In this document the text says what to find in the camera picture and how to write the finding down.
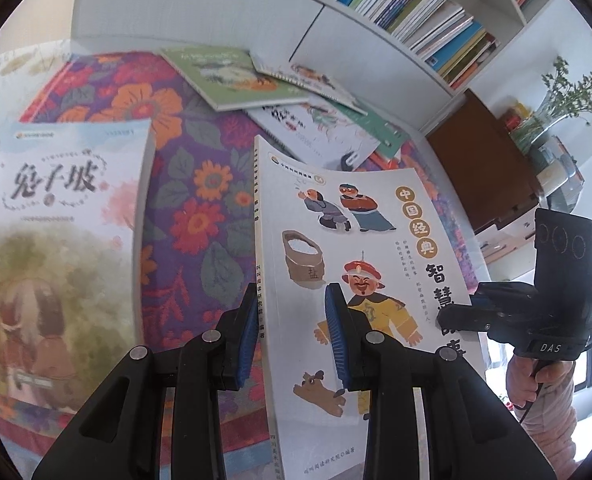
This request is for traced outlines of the right hand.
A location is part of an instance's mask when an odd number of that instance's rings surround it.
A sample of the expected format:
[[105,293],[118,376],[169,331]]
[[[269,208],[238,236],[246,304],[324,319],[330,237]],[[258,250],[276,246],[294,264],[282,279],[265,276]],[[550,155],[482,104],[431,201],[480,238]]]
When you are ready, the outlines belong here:
[[539,360],[514,354],[506,370],[506,391],[515,408],[524,408],[527,403],[535,404],[538,395],[547,386],[557,386],[567,376],[572,377],[574,362],[556,361],[538,370]]

